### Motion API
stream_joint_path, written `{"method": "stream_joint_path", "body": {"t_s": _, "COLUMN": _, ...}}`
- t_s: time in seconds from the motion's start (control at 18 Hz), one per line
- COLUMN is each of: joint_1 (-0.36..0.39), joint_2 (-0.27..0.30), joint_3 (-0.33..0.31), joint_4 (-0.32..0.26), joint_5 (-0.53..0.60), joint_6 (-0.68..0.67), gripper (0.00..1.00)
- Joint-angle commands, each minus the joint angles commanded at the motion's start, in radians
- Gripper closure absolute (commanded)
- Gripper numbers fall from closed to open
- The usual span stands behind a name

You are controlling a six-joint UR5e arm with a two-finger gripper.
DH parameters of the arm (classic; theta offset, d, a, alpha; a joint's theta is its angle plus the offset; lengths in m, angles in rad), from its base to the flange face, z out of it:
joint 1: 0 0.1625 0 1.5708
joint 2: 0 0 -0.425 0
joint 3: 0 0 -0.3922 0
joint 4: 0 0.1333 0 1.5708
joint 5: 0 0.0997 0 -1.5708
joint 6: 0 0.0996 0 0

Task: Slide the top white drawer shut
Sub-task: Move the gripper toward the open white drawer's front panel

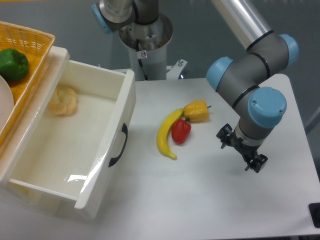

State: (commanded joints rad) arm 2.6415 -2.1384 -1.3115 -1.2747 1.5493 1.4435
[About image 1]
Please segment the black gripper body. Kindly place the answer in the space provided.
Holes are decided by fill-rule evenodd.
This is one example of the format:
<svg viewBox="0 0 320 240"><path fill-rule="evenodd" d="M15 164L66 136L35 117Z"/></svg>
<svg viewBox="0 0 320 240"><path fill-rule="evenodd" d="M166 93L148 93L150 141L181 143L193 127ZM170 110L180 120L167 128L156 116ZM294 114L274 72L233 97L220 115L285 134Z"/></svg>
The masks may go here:
<svg viewBox="0 0 320 240"><path fill-rule="evenodd" d="M231 146L242 155L244 161L254 160L258 154L259 145L250 146L243 141L243 138L237 137L235 131L230 135Z"/></svg>

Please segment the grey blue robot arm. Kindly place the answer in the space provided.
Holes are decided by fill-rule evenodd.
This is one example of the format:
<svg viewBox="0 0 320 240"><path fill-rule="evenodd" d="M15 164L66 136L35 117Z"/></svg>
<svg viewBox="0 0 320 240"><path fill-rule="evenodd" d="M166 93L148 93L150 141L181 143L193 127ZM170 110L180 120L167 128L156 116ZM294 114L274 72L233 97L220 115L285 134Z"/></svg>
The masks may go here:
<svg viewBox="0 0 320 240"><path fill-rule="evenodd" d="M247 169L259 172L267 157L258 149L287 109L284 95L262 83L294 63L299 47L291 36L275 34L248 0L215 0L213 5L247 52L237 61L219 58L207 71L210 86L239 115L237 126L226 124L217 138L242 155ZM119 33L136 80L168 79L173 25L159 12L158 1L101 0L91 9L106 34Z"/></svg>

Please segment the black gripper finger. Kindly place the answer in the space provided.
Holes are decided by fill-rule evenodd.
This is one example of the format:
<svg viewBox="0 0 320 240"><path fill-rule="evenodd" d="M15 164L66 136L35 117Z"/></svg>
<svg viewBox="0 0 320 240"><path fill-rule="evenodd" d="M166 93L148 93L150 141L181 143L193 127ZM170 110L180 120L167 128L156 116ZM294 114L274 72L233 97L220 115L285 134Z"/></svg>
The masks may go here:
<svg viewBox="0 0 320 240"><path fill-rule="evenodd" d="M232 127L227 123L225 124L216 134L216 137L221 142L221 149L225 148L226 146L231 147L231 137L232 137L233 129Z"/></svg>
<svg viewBox="0 0 320 240"><path fill-rule="evenodd" d="M258 173L264 164L267 162L268 157L263 154L258 154L254 152L253 154L245 154L243 156L244 161L246 162L247 166L244 169L248 171L249 169L253 170L255 173Z"/></svg>

